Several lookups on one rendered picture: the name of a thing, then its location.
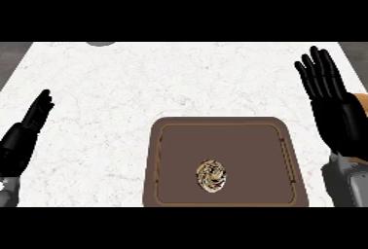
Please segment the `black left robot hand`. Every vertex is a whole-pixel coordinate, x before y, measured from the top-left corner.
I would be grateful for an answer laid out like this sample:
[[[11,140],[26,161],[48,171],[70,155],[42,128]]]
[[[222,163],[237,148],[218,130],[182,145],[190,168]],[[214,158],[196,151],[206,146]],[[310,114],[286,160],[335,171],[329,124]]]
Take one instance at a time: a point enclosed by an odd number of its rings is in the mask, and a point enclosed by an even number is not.
[[[13,125],[0,139],[0,177],[23,175],[54,106],[51,90],[45,89],[29,107],[23,121]]]

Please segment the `cream swirled cupcake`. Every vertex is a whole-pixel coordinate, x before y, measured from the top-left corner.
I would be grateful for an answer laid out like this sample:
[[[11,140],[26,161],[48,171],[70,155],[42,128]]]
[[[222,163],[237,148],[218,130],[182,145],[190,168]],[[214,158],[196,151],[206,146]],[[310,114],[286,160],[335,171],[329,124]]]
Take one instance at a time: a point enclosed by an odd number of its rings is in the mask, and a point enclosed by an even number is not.
[[[218,193],[227,184],[228,172],[216,160],[206,160],[196,170],[197,184],[211,193]]]

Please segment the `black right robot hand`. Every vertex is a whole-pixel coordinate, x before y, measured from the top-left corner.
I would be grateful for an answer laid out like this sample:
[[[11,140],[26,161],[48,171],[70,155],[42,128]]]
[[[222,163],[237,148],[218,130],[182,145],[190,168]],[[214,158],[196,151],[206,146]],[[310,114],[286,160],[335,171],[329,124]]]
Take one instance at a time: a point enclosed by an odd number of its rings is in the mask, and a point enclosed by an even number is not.
[[[368,161],[368,116],[358,97],[345,88],[329,51],[313,46],[311,54],[302,55],[295,68],[324,142],[335,153]]]

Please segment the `brown tray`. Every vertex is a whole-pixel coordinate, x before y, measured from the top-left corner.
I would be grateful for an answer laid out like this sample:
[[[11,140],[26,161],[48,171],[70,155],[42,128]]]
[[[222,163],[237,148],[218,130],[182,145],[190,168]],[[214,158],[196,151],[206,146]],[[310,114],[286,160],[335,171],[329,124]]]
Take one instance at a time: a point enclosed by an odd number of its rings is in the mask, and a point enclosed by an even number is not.
[[[212,160],[228,177],[212,194],[197,183]],[[307,207],[308,194],[284,122],[274,117],[178,117],[151,128],[147,206]]]

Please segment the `tan round object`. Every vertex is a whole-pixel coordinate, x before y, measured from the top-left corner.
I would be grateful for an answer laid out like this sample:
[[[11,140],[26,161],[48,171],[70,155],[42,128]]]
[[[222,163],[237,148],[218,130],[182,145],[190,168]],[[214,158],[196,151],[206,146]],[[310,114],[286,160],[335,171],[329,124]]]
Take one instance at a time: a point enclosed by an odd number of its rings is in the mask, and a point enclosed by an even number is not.
[[[368,117],[368,94],[367,93],[355,93],[355,97],[360,100],[360,103],[363,105],[367,117]]]

